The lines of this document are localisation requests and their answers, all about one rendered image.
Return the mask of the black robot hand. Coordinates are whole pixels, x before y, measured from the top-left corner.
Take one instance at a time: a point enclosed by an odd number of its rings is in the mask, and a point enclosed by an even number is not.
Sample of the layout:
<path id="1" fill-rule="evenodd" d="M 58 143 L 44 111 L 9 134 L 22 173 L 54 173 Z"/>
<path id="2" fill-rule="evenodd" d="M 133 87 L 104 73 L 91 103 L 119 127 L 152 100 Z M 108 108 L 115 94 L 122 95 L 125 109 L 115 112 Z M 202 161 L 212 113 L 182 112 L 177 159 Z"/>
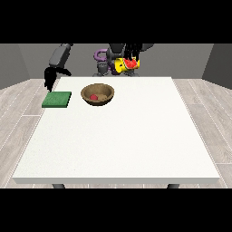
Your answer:
<path id="1" fill-rule="evenodd" d="M 141 43 L 127 43 L 124 50 L 123 62 L 127 69 L 138 66 Z"/>
<path id="2" fill-rule="evenodd" d="M 59 67 L 59 66 L 55 66 L 55 67 L 47 67 L 44 70 L 44 86 L 47 88 L 47 90 L 49 92 L 52 91 L 53 85 L 56 81 L 57 78 L 57 74 L 64 74 L 67 76 L 71 76 L 72 74 L 65 68 L 63 67 Z"/>

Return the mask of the yellow cup with melon print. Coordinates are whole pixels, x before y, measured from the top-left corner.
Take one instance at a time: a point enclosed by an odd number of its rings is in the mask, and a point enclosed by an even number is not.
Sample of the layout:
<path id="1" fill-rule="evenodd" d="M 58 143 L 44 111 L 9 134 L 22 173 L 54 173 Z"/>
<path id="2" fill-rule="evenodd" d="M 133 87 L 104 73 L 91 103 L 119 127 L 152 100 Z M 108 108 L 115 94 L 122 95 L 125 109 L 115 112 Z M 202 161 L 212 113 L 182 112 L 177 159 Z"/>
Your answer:
<path id="1" fill-rule="evenodd" d="M 116 72 L 122 73 L 138 69 L 140 67 L 140 62 L 136 61 L 135 57 L 133 57 L 132 60 L 125 58 L 116 58 L 114 61 L 114 65 Z"/>

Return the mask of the green square pad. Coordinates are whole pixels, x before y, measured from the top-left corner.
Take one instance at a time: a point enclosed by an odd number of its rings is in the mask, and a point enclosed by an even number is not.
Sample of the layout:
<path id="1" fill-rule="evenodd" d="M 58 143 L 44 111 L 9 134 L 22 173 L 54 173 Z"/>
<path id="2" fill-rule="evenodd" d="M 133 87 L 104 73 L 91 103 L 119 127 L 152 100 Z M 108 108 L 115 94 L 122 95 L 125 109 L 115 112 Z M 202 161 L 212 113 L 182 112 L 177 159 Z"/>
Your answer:
<path id="1" fill-rule="evenodd" d="M 71 96 L 71 92 L 48 92 L 43 100 L 42 107 L 66 108 Z"/>

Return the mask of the brown wooden bowl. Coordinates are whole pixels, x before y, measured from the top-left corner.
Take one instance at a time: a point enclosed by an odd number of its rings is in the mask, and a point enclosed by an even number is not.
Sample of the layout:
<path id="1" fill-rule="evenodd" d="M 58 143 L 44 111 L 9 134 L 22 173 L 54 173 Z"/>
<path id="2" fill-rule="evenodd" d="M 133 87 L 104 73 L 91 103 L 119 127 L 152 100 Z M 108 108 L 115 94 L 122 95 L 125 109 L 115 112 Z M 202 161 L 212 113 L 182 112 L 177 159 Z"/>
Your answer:
<path id="1" fill-rule="evenodd" d="M 91 100 L 92 94 L 97 95 L 98 100 Z M 114 89 L 105 83 L 93 83 L 82 89 L 81 96 L 91 106 L 103 106 L 112 100 Z"/>

